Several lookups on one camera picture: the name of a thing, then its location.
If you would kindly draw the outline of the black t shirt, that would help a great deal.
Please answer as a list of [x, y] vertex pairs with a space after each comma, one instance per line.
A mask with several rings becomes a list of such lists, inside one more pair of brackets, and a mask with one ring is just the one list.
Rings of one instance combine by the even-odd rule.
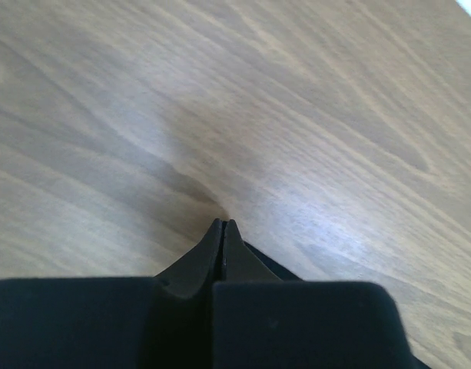
[[263, 252], [256, 249], [252, 244], [244, 242], [245, 246], [268, 268], [274, 275], [282, 281], [301, 281], [301, 278], [295, 275], [290, 270], [286, 269], [283, 265], [277, 263], [272, 258], [265, 255]]

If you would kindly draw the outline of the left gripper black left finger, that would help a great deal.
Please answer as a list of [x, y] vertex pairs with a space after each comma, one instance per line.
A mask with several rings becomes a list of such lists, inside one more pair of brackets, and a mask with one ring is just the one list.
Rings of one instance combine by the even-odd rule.
[[215, 219], [202, 239], [154, 279], [171, 296], [192, 299], [216, 279], [221, 264], [224, 222]]

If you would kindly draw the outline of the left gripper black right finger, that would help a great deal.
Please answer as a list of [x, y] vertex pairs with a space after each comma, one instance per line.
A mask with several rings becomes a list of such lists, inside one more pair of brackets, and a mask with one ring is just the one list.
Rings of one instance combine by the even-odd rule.
[[275, 282], [275, 275], [245, 244], [235, 220], [224, 226], [221, 274], [226, 282]]

